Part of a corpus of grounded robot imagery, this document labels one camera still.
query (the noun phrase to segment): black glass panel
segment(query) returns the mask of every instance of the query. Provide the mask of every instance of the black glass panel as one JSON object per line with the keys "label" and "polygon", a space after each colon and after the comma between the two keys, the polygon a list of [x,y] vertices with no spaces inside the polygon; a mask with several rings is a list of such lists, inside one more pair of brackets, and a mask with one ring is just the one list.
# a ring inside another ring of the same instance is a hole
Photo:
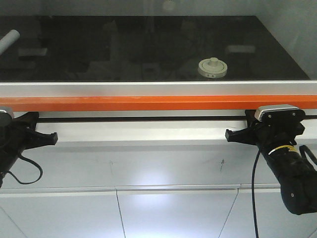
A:
{"label": "black glass panel", "polygon": [[[0,35],[12,26],[1,82],[308,79],[255,16],[0,17]],[[211,57],[225,77],[198,73]]]}

